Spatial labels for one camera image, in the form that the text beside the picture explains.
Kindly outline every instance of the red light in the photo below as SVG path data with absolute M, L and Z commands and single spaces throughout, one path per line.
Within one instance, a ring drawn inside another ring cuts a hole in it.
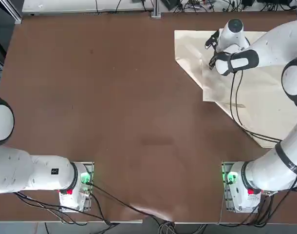
M 254 190 L 253 189 L 248 189 L 248 194 L 254 194 Z

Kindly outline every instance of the green indicator light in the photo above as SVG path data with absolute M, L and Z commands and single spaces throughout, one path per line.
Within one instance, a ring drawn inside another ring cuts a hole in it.
M 229 174 L 227 174 L 227 180 L 235 183 L 237 176 L 238 174 L 236 172 L 230 172 Z
M 81 182 L 85 184 L 90 181 L 90 174 L 88 172 L 84 172 L 81 174 L 80 179 Z

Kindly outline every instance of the metal bracket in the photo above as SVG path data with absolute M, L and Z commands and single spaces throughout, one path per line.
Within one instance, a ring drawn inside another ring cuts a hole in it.
M 19 11 L 14 7 L 10 0 L 0 0 L 2 5 L 6 8 L 9 14 L 14 18 L 15 23 L 22 23 L 22 16 Z
M 153 9 L 153 12 L 151 15 L 151 17 L 153 19 L 160 19 L 162 17 L 162 15 L 159 11 L 159 2 L 160 2 L 160 0 L 154 0 L 154 9 Z

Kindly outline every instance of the black strap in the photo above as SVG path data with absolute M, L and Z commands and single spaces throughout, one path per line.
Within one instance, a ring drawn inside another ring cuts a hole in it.
M 275 150 L 282 162 L 297 175 L 297 165 L 295 165 L 283 151 L 280 142 L 275 145 Z

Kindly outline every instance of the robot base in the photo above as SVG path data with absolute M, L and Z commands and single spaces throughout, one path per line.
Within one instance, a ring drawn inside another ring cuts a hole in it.
M 78 211 L 89 211 L 91 209 L 92 186 L 86 185 L 83 182 L 93 182 L 93 162 L 74 162 L 77 171 L 77 183 L 71 191 L 66 194 L 59 192 L 60 205 L 76 209 Z M 76 211 L 61 208 L 62 212 L 76 213 Z
M 251 194 L 241 178 L 244 162 L 223 162 L 222 174 L 226 209 L 236 213 L 251 213 L 260 203 L 261 193 Z

